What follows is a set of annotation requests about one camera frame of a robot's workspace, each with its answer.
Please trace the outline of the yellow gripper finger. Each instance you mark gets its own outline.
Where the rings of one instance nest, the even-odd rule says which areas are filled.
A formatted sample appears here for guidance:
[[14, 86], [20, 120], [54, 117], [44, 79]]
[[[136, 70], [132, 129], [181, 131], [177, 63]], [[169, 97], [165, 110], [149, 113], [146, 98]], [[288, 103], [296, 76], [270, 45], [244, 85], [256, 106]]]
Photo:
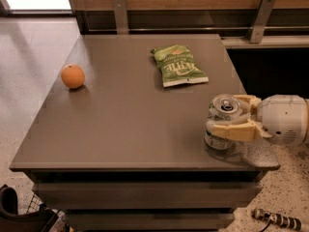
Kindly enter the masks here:
[[256, 114], [258, 104], [262, 101], [260, 98], [254, 95], [234, 95], [242, 109], [243, 113]]
[[211, 135], [244, 142], [273, 137], [260, 122], [252, 120], [249, 113], [231, 121], [211, 122]]

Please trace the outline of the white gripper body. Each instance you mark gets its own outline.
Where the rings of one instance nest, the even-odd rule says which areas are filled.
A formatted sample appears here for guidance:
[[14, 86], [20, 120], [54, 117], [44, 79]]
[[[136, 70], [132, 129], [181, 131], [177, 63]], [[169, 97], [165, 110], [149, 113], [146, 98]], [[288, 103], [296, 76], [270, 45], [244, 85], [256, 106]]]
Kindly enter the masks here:
[[297, 95], [274, 95], [262, 100], [257, 121], [264, 139], [276, 145], [300, 145], [309, 141], [309, 100]]

